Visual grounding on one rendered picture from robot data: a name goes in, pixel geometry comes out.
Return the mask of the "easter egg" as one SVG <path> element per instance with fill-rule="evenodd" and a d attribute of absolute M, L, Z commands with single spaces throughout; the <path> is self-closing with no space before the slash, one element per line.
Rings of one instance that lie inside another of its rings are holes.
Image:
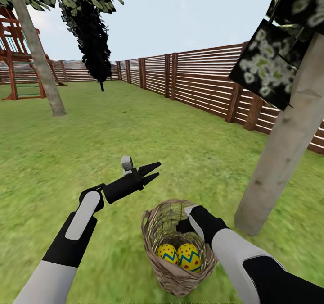
<path fill-rule="evenodd" d="M 201 269 L 201 256 L 195 245 L 182 243 L 177 247 L 178 264 L 194 273 Z"/>
<path fill-rule="evenodd" d="M 178 265 L 177 248 L 173 243 L 166 243 L 158 247 L 156 256 Z"/>

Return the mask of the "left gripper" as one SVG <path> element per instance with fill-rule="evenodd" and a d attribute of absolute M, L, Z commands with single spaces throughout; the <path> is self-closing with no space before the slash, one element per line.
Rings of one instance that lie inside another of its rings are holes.
<path fill-rule="evenodd" d="M 147 177 L 144 176 L 149 174 L 159 166 L 161 166 L 161 163 L 156 162 L 139 167 L 139 170 L 137 170 L 137 168 L 132 168 L 131 174 L 116 180 L 115 184 L 121 198 L 126 197 L 137 190 L 143 190 L 143 185 L 149 184 L 153 179 L 158 177 L 160 173 L 157 172 Z"/>

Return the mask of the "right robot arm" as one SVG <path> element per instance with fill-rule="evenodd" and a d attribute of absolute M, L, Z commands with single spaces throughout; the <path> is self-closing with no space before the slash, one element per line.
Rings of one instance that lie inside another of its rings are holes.
<path fill-rule="evenodd" d="M 324 304 L 324 288 L 289 273 L 273 256 L 243 239 L 203 205 L 183 208 L 171 227 L 198 234 L 220 261 L 243 304 Z"/>

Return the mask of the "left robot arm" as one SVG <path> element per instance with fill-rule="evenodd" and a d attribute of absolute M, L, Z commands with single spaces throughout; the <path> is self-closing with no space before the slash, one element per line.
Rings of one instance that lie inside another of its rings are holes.
<path fill-rule="evenodd" d="M 95 212 L 104 208 L 103 190 L 109 204 L 137 191 L 159 176 L 144 177 L 160 162 L 137 168 L 130 156 L 121 159 L 124 177 L 108 185 L 102 183 L 81 192 L 80 205 L 72 212 L 40 264 L 13 304 L 65 304 L 75 274 L 97 224 Z"/>

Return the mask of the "wicker basket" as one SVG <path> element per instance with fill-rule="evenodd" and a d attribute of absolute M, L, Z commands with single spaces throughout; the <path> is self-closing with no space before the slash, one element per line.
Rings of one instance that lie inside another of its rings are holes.
<path fill-rule="evenodd" d="M 169 216 L 167 212 L 163 213 L 164 210 L 162 208 L 168 205 L 172 207 L 172 204 L 179 204 L 181 207 L 184 205 L 198 205 L 186 199 L 168 199 L 167 201 L 161 202 L 151 211 L 145 210 L 144 213 L 142 213 L 140 227 L 144 238 L 145 251 L 152 264 L 159 285 L 171 295 L 185 297 L 194 291 L 198 285 L 202 284 L 203 280 L 212 275 L 217 266 L 218 259 L 209 247 L 209 244 L 202 242 L 198 234 L 195 234 L 193 241 L 179 234 L 171 234 L 170 236 L 162 234 L 162 238 L 158 236 L 158 230 L 161 228 L 160 222 L 165 217 Z M 143 219 L 145 218 L 147 218 L 147 222 L 143 225 Z M 173 221 L 173 217 L 167 219 L 167 222 Z M 173 264 L 156 256 L 158 247 L 166 243 L 171 243 L 174 240 L 196 246 L 201 256 L 201 269 L 199 273 L 194 273 L 181 267 L 179 264 Z"/>

